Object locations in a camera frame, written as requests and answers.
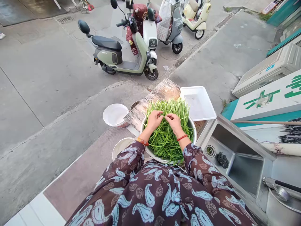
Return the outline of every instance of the red floral scooter cover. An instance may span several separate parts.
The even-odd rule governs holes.
[[[145,4],[133,4],[133,14],[132,16],[137,21],[138,31],[143,36],[143,21],[147,18],[147,6]],[[155,12],[155,22],[156,24],[162,21],[162,18],[159,16],[158,12]],[[131,49],[134,55],[138,54],[137,47],[133,41],[133,33],[130,27],[126,27],[126,40],[131,45]]]

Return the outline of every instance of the scooter cover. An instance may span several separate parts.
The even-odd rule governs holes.
[[[143,35],[143,21],[146,20],[148,14],[147,6],[144,4],[133,4],[133,14],[132,16],[137,21],[138,31],[141,35]],[[161,22],[162,18],[159,16],[158,12],[155,12],[155,22],[156,24]],[[138,54],[137,47],[133,41],[133,33],[130,27],[126,27],[126,40],[131,45],[131,50],[134,55]]]
[[[163,0],[161,3],[159,15],[162,17],[162,21],[157,25],[157,36],[161,41],[166,41],[167,39],[172,15],[171,6],[168,0]]]

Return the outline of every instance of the sink basin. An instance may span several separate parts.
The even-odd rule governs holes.
[[[218,163],[216,156],[207,155],[219,171],[228,175],[244,190],[256,197],[264,158],[220,124],[216,125],[206,150],[207,147],[213,148],[216,154],[222,152],[226,155],[229,161],[226,169]]]
[[[205,122],[196,145],[230,181],[252,213],[268,222],[268,188],[262,178],[271,177],[276,156],[220,114]],[[229,161],[226,169],[216,159],[219,152]]]

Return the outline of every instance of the red string bracelet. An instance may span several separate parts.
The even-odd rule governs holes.
[[[145,146],[149,146],[148,142],[142,140],[141,138],[137,138],[136,141],[140,142],[141,144],[143,144],[143,145],[145,145]]]
[[[177,141],[179,141],[179,140],[181,140],[181,139],[183,139],[184,137],[187,137],[188,135],[187,134],[185,134],[184,136],[182,136],[182,137],[180,137],[179,139],[177,139]]]

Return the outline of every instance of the air conditioner unit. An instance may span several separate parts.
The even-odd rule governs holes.
[[[290,43],[245,73],[232,94],[241,97],[301,69],[301,47]]]

